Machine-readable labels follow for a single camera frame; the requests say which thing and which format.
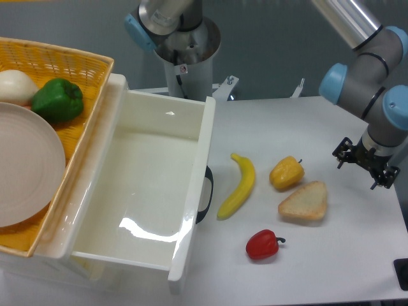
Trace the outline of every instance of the toy bread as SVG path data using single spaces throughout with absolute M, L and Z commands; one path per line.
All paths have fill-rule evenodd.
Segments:
M 285 217 L 320 220 L 326 214 L 327 188 L 321 181 L 308 183 L 297 189 L 278 206 Z

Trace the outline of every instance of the red bell pepper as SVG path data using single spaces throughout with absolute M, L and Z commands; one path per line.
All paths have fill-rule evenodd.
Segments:
M 264 229 L 248 240 L 247 254 L 251 259 L 268 258 L 279 250 L 278 241 L 285 242 L 285 239 L 276 237 L 275 233 L 269 229 Z

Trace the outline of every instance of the black object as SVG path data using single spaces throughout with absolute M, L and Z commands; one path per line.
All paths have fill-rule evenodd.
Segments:
M 374 153 L 375 148 L 367 150 L 361 139 L 357 145 L 353 145 L 351 140 L 345 137 L 333 151 L 333 156 L 340 162 L 338 169 L 343 163 L 354 163 L 366 169 L 375 181 L 371 189 L 378 185 L 389 189 L 400 173 L 400 168 L 388 166 L 391 156 L 377 156 Z
M 211 171 L 210 167 L 208 167 L 208 166 L 207 166 L 207 169 L 205 169 L 205 177 L 206 177 L 206 178 L 210 181 L 210 183 L 211 183 L 210 200 L 208 201 L 207 207 L 206 207 L 204 210 L 202 210 L 202 211 L 200 211 L 200 212 L 197 213 L 196 224 L 199 223 L 199 222 L 201 222 L 201 221 L 204 219 L 204 217 L 205 217 L 205 215 L 207 214 L 208 210 L 210 209 L 210 205 L 211 205 L 212 191 L 214 190 L 214 178 L 213 178 L 213 176 L 212 176 L 212 171 Z
M 401 289 L 408 291 L 408 258 L 394 260 L 394 268 Z

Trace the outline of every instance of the black handle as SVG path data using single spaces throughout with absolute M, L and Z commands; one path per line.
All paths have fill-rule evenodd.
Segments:
M 211 183 L 211 193 L 210 193 L 210 200 L 208 201 L 207 207 L 202 210 L 201 212 L 197 213 L 197 219 L 196 219 L 196 224 L 201 222 L 205 215 L 207 214 L 208 210 L 210 209 L 210 204 L 211 204 L 211 199 L 212 199 L 212 191 L 214 190 L 214 178 L 212 176 L 212 171 L 210 167 L 207 166 L 207 169 L 205 169 L 205 177 L 208 178 L 208 180 Z

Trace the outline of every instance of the yellow basket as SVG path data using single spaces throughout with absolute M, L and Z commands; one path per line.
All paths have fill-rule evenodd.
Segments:
M 58 190 L 51 202 L 36 215 L 21 223 L 0 228 L 1 252 L 22 257 L 33 255 L 59 206 L 62 190 L 84 153 L 112 68 L 113 59 L 102 55 L 33 41 L 0 38 L 0 71 L 23 71 L 39 88 L 53 78 L 65 78 L 77 84 L 84 95 L 84 111 L 80 116 L 53 125 L 66 158 L 66 169 Z

